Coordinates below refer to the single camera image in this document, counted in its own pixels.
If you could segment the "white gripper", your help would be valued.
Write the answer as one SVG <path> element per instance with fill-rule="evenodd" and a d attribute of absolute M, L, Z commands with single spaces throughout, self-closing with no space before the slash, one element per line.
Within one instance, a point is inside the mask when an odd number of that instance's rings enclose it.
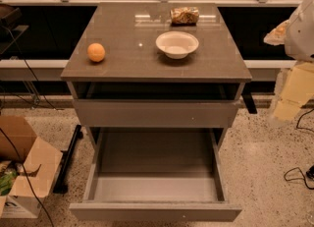
<path fill-rule="evenodd" d="M 266 44 L 285 45 L 286 55 L 297 61 L 314 61 L 314 0 L 303 0 L 288 21 L 283 21 L 263 41 Z M 283 69 L 275 84 L 275 96 L 269 109 L 269 124 L 281 127 L 291 122 L 314 96 L 314 64 L 296 63 Z"/>

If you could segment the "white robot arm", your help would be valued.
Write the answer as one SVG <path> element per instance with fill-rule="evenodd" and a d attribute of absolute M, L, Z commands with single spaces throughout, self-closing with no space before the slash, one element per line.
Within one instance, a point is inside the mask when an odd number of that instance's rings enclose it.
<path fill-rule="evenodd" d="M 270 45 L 284 45 L 295 64 L 284 73 L 283 85 L 275 90 L 271 119 L 275 124 L 290 122 L 314 96 L 314 0 L 303 0 L 289 19 L 264 37 Z"/>

